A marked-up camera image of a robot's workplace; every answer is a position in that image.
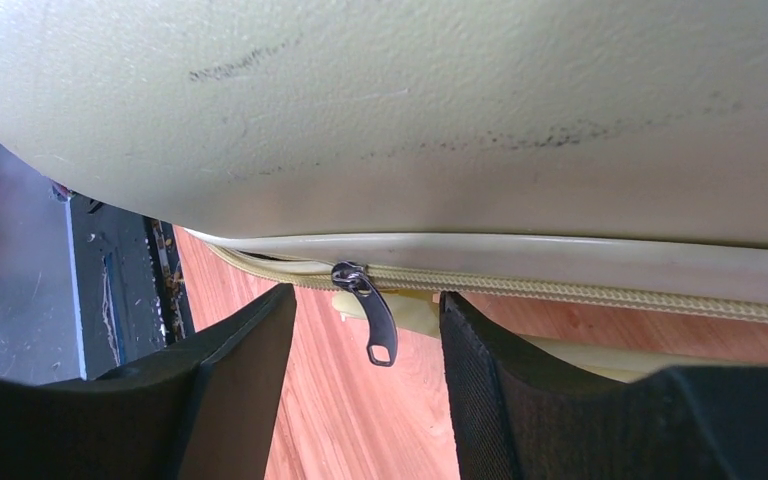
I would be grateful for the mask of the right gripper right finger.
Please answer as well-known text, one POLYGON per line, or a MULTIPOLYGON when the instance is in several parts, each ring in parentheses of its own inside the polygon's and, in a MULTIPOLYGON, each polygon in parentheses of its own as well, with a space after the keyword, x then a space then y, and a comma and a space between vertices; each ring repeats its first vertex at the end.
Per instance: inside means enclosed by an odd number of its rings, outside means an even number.
POLYGON ((768 367, 674 366, 622 383, 454 292, 439 326, 464 479, 768 479, 768 367))

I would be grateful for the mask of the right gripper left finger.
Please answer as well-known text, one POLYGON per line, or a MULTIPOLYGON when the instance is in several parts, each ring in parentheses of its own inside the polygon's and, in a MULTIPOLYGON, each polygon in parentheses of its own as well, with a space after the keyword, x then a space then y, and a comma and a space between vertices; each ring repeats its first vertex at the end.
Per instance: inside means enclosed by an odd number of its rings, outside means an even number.
POLYGON ((261 479, 296 298, 273 287, 93 379, 0 379, 0 479, 261 479))

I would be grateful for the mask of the cream suitcase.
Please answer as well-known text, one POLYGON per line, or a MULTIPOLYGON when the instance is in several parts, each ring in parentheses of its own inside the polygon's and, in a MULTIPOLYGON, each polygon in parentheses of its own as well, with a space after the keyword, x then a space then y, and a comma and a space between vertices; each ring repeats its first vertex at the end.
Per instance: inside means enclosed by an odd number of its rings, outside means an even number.
POLYGON ((768 1, 0 1, 0 143, 279 282, 768 324, 768 1))

